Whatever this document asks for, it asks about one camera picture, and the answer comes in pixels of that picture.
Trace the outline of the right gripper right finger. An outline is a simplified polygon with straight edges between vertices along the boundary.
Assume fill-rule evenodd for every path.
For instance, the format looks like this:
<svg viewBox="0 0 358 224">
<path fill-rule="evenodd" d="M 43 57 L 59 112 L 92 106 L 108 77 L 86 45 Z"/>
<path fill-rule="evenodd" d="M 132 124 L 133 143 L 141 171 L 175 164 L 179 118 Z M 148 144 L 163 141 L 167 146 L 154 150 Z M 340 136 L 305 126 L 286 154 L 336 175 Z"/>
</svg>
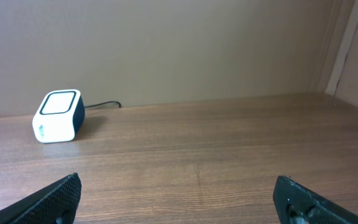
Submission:
<svg viewBox="0 0 358 224">
<path fill-rule="evenodd" d="M 289 177 L 277 177 L 273 202 L 281 224 L 358 224 L 358 215 Z"/>
</svg>

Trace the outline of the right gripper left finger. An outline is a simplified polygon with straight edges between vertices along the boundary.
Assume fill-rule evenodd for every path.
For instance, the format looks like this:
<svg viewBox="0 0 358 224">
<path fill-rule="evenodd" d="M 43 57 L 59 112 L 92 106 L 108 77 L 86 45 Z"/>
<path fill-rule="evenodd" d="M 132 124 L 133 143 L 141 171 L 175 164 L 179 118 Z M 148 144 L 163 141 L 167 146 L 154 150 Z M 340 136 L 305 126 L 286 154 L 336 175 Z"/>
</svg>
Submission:
<svg viewBox="0 0 358 224">
<path fill-rule="evenodd" d="M 0 210 L 0 224 L 73 224 L 81 198 L 75 172 Z"/>
</svg>

